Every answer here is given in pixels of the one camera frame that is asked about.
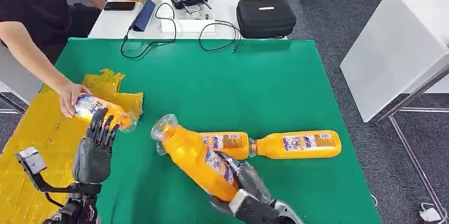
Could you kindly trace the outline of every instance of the bottle label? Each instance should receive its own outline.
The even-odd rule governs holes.
[[[239,134],[201,135],[203,143],[213,149],[241,148],[242,138]]]
[[[335,140],[329,133],[283,137],[286,151],[318,150],[335,147]]]
[[[218,154],[208,148],[204,161],[219,175],[221,175],[229,184],[234,182],[234,176],[231,169]]]
[[[94,96],[83,93],[78,97],[75,104],[75,113],[82,118],[92,119],[98,108],[102,108],[103,104]]]

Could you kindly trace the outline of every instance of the orange juice bottle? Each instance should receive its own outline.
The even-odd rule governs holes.
[[[151,137],[160,141],[172,161],[209,194],[226,202],[234,198],[238,185],[226,161],[203,144],[196,132],[180,126],[174,114],[157,121]]]
[[[256,141],[257,154],[271,159],[330,158],[342,151],[335,131],[273,133]]]
[[[256,141],[244,132],[188,132],[209,148],[223,151],[235,159],[246,159],[257,154]],[[160,142],[156,143],[156,152],[159,155],[167,153]]]
[[[331,130],[273,133],[258,140],[244,132],[188,133],[209,148],[223,151],[235,159],[256,155],[271,159],[330,158],[342,150],[340,137]],[[166,154],[160,143],[156,144],[156,151],[159,155]]]
[[[125,110],[111,102],[94,97],[88,93],[80,93],[75,104],[75,116],[90,122],[98,109],[108,108],[105,120],[114,115],[111,126],[118,124],[121,131],[127,132],[134,129],[137,123],[136,116],[132,113],[126,113]]]

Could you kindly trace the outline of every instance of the gray floor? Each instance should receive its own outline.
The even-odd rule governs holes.
[[[69,0],[69,3],[85,0]],[[393,127],[363,123],[339,64],[380,0],[289,0],[297,15],[290,39],[316,42],[342,116],[383,223],[422,223],[421,202],[431,202]],[[425,95],[420,106],[447,107],[449,96]],[[1,142],[13,132],[17,115],[0,115]],[[449,129],[447,115],[400,113],[402,126],[443,205],[449,209]]]

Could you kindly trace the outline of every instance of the green table surface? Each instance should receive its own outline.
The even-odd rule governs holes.
[[[229,40],[204,40],[218,47]],[[116,137],[111,175],[98,199],[103,223],[241,223],[209,205],[209,196],[169,156],[158,156],[154,123],[174,113],[199,131],[335,130],[334,158],[249,159],[273,198],[286,201],[306,224],[379,223],[361,167],[313,41],[243,40],[236,52],[203,51],[197,40],[151,49],[140,60],[120,55],[121,40],[71,39],[56,67],[74,82],[110,68],[126,74],[121,92],[143,92],[143,115]],[[129,41],[127,54],[143,48]]]

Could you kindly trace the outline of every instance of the yellow cloth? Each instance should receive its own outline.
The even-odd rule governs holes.
[[[142,113],[143,93],[118,93],[124,74],[103,69],[101,75],[86,75],[82,82],[94,96],[121,106],[127,112]],[[66,187],[73,182],[71,166],[79,140],[86,132],[87,122],[68,119],[59,109],[59,96],[46,85],[34,98],[0,157],[0,223],[36,224],[52,216],[58,207],[38,192],[15,154],[34,146],[48,168],[41,172],[55,187]],[[52,193],[60,203],[66,194]]]

